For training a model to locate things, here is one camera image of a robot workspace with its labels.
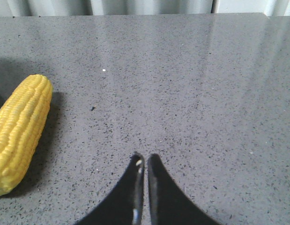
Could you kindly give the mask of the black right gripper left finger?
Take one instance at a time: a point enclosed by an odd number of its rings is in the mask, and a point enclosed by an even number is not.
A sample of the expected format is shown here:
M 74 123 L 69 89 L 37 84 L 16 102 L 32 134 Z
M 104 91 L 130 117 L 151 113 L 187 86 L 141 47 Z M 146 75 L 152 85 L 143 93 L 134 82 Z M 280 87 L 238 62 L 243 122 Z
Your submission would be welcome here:
M 77 225 L 140 225 L 143 211 L 144 158 L 134 153 L 112 191 Z

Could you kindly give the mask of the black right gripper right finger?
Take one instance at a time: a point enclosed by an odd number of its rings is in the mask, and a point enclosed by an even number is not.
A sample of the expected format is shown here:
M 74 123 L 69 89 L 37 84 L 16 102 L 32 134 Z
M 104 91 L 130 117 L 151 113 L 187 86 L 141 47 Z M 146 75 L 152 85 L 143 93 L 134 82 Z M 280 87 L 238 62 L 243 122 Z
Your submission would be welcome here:
M 183 193 L 168 174 L 158 154 L 148 159 L 150 217 L 153 225 L 219 224 Z

